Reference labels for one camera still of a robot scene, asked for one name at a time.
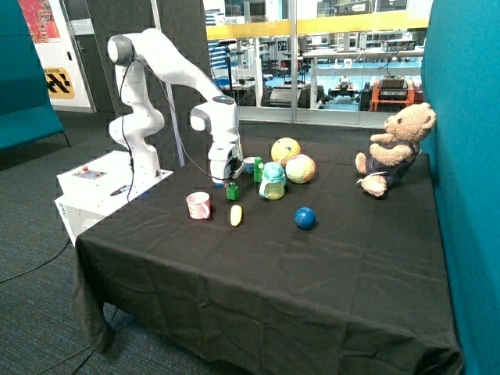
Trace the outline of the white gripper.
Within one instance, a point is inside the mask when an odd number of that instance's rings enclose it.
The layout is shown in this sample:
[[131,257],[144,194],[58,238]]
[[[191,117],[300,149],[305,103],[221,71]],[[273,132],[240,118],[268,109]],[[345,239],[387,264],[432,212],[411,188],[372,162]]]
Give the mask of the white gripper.
[[244,169],[240,141],[213,142],[208,158],[212,180],[223,182],[224,188],[229,187],[228,180],[237,179]]

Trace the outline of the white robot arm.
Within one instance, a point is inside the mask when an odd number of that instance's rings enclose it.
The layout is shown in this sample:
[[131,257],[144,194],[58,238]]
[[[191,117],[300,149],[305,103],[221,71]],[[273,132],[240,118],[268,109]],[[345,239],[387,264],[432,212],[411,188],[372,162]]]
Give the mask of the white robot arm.
[[160,30],[115,35],[107,49],[115,64],[120,100],[132,109],[110,123],[109,133],[131,153],[136,177],[144,180],[160,173],[157,151],[145,138],[163,128],[164,117],[149,100],[146,67],[162,82],[194,88],[202,95],[205,102],[191,110],[190,121],[194,130],[205,130],[212,136],[209,174],[216,183],[239,177],[244,156],[238,108],[232,97],[224,95],[202,70],[184,58]]

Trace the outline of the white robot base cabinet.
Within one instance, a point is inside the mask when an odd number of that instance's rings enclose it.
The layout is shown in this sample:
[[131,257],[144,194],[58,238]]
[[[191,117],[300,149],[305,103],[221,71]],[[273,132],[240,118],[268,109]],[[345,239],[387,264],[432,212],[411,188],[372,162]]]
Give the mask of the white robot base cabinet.
[[62,195],[55,206],[71,242],[172,173],[146,177],[130,168],[128,152],[112,151],[58,175]]

